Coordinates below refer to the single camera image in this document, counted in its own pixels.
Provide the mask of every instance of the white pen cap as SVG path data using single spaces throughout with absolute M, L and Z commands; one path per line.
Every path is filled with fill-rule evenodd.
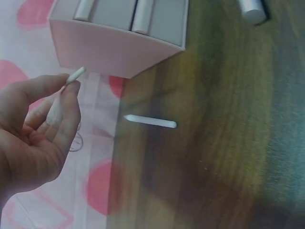
M 259 24 L 267 19 L 261 0 L 238 0 L 243 17 L 252 24 Z

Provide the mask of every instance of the pink box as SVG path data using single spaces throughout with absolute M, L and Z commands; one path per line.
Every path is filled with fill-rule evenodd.
M 73 20 L 79 0 L 55 1 L 49 21 L 60 66 L 73 69 L 85 66 L 89 72 L 132 78 L 185 50 L 188 0 L 181 1 L 185 4 L 181 45 L 107 25 Z

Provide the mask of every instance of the white stylus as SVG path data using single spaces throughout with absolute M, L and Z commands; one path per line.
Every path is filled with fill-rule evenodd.
M 153 13 L 153 0 L 138 0 L 137 9 L 134 14 L 132 31 L 148 34 L 149 25 Z
M 83 74 L 87 69 L 85 67 L 81 67 L 79 70 L 77 70 L 75 73 L 69 76 L 69 78 L 66 81 L 66 86 L 73 81 L 75 81 L 78 77 L 80 77 L 81 74 Z
M 243 17 L 256 25 L 267 19 L 261 0 L 238 0 Z
M 136 122 L 136 123 L 158 125 L 158 126 L 164 126 L 164 127 L 168 127 L 168 128 L 176 128 L 177 127 L 176 122 L 163 120 L 163 119 L 148 118 L 148 117 L 138 116 L 138 115 L 133 115 L 133 114 L 125 115 L 124 118 L 127 119 L 128 121 Z
M 79 21 L 89 21 L 93 4 L 94 0 L 81 0 L 73 19 Z

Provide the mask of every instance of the pink circle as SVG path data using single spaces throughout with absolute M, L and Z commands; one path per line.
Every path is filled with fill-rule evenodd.
M 28 76 L 13 62 L 8 60 L 0 60 L 0 88 L 4 88 L 6 85 L 28 80 Z M 38 100 L 30 105 L 29 110 L 38 106 L 42 100 Z
M 114 182 L 116 190 L 119 192 L 122 189 L 122 172 L 109 159 L 100 162 L 90 170 L 88 181 L 84 187 L 88 205 L 105 216 L 117 212 L 121 202 L 121 193 L 119 192 L 115 207 L 108 208 L 111 172 L 112 182 Z
M 121 77 L 117 77 L 117 76 L 113 76 L 113 75 L 109 76 L 109 84 L 110 84 L 112 93 L 119 99 L 121 98 L 121 95 L 122 95 L 123 81 L 124 81 L 124 79 Z
M 24 29 L 39 29 L 48 25 L 48 14 L 54 0 L 26 0 L 17 12 L 19 25 Z

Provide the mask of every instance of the wooden surface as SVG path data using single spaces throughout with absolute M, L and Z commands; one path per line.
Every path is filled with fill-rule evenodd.
M 305 1 L 266 5 L 191 0 L 187 51 L 125 82 L 109 229 L 305 228 Z

